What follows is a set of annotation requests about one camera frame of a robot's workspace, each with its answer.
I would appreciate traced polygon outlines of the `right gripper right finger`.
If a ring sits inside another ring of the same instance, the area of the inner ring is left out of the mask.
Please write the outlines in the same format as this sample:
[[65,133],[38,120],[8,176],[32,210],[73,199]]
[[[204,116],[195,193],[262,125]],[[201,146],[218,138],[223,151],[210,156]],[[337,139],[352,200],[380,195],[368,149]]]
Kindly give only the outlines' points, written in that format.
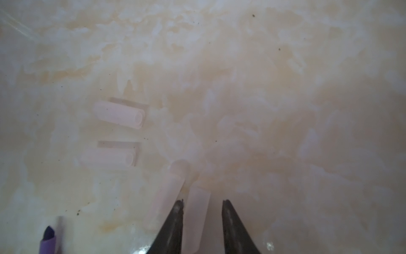
[[260,254],[230,200],[222,204],[222,225],[226,254]]

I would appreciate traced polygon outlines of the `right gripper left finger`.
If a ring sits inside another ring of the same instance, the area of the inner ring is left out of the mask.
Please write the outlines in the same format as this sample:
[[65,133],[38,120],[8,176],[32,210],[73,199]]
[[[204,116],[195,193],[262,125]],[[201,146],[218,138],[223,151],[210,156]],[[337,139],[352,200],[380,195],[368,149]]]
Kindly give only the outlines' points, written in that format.
[[177,200],[147,254],[181,254],[184,200]]

